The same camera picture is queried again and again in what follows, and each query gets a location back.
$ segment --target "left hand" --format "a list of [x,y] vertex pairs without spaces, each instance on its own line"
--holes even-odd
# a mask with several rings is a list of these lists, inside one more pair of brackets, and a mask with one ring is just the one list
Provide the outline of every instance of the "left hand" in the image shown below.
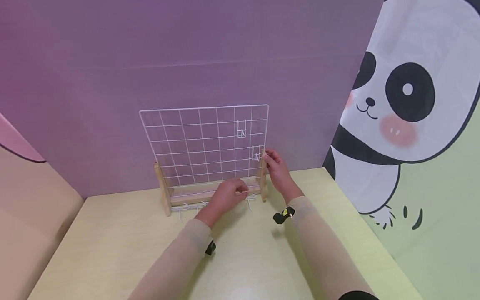
[[248,186],[241,179],[225,180],[218,186],[207,206],[202,208],[195,218],[212,228],[224,213],[245,200],[247,196]]

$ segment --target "panda face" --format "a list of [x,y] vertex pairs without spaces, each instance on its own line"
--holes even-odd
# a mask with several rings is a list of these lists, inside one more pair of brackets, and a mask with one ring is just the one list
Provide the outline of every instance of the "panda face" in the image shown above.
[[385,2],[340,124],[405,162],[446,149],[479,97],[480,16],[471,3]]

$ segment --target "wooden upright post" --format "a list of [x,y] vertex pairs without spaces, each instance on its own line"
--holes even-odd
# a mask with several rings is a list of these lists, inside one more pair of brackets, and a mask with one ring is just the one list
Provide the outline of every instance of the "wooden upright post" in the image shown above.
[[165,214],[167,216],[170,216],[172,214],[172,205],[170,203],[170,191],[168,190],[167,182],[165,181],[162,169],[160,168],[160,165],[158,163],[155,163],[154,169],[158,178],[158,182],[160,183],[160,202],[163,206]]

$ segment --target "pink cheek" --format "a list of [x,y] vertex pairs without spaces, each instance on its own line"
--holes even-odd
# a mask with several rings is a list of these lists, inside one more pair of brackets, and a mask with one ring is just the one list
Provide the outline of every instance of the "pink cheek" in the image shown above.
[[353,103],[353,93],[350,93],[350,96],[348,96],[347,104],[345,105],[345,108],[348,108],[350,105]]
[[418,139],[416,126],[396,115],[389,115],[380,120],[380,132],[387,142],[398,147],[410,147]]

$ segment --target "panda mouth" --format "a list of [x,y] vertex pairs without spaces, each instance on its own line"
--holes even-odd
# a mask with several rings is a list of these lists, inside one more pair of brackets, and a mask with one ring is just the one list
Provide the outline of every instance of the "panda mouth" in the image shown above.
[[366,113],[367,113],[367,116],[369,116],[370,119],[374,119],[374,120],[378,119],[378,118],[372,117],[372,116],[370,115],[370,113],[368,112],[368,109],[369,109],[370,107],[371,107],[371,106],[367,106],[367,109],[366,109],[366,110],[361,110],[361,109],[359,108],[359,105],[357,104],[357,109],[359,110],[359,112],[366,112]]

